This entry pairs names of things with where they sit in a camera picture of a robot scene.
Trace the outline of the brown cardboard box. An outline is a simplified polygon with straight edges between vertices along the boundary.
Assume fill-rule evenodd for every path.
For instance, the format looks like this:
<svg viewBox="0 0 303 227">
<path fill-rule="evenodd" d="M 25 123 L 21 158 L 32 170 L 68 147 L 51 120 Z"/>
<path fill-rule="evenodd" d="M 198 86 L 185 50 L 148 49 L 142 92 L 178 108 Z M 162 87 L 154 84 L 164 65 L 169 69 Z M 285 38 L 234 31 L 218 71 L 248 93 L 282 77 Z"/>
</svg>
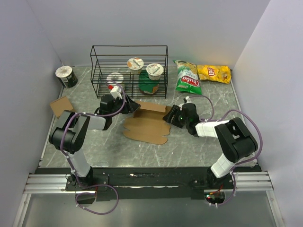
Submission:
<svg viewBox="0 0 303 227">
<path fill-rule="evenodd" d="M 124 121 L 123 135 L 129 139 L 156 145 L 165 144 L 170 134 L 170 124 L 163 117 L 171 110 L 170 106 L 136 101 L 141 107 L 132 117 Z"/>
</svg>

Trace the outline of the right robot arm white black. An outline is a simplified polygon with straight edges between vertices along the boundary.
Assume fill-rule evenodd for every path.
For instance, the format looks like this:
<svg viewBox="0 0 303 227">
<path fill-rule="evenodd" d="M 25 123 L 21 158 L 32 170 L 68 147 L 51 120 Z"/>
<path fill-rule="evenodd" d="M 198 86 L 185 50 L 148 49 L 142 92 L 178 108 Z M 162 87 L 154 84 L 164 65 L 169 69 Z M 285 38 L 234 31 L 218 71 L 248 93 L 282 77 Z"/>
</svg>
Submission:
<svg viewBox="0 0 303 227">
<path fill-rule="evenodd" d="M 194 103 L 174 105 L 163 120 L 179 128 L 185 126 L 192 136 L 218 139 L 222 154 L 209 168 L 207 176 L 207 184 L 214 189 L 223 184 L 223 177 L 244 163 L 244 158 L 262 148 L 262 137 L 259 136 L 257 142 L 241 118 L 203 122 Z"/>
</svg>

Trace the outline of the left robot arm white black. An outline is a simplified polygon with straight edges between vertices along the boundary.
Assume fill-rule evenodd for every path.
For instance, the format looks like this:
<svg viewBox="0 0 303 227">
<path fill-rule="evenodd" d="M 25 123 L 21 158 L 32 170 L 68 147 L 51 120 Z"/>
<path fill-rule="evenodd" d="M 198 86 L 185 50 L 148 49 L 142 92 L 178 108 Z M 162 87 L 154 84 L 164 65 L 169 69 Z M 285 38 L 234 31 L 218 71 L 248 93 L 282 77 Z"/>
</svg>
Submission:
<svg viewBox="0 0 303 227">
<path fill-rule="evenodd" d="M 61 114 L 50 132 L 49 142 L 67 159 L 72 181 L 81 189 L 89 190 L 94 184 L 93 168 L 88 164 L 82 150 L 87 131 L 106 131 L 114 116 L 133 113 L 140 107 L 128 95 L 122 98 L 104 95 L 94 114 L 69 110 Z"/>
</svg>

